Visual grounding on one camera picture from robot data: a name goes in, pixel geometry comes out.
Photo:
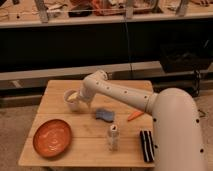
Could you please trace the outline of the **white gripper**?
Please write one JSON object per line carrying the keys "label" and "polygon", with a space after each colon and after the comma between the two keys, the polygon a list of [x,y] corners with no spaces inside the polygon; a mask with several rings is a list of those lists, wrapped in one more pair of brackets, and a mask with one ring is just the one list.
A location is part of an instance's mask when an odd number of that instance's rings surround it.
{"label": "white gripper", "polygon": [[68,101],[74,101],[77,99],[77,96],[78,96],[78,99],[80,101],[82,101],[83,103],[85,103],[88,107],[91,107],[91,103],[92,103],[92,100],[93,100],[93,93],[90,92],[89,90],[86,90],[86,89],[82,89],[80,90],[78,93],[75,92],[73,94],[71,94],[69,97],[68,97]]}

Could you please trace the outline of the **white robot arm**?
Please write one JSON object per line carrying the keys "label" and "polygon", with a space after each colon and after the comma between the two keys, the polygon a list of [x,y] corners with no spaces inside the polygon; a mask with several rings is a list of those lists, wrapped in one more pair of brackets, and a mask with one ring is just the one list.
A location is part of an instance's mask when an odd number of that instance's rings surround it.
{"label": "white robot arm", "polygon": [[206,171],[202,129],[194,99],[179,88],[160,93],[110,83],[98,70],[83,79],[68,98],[71,109],[80,101],[90,105],[97,93],[142,110],[153,117],[153,171]]}

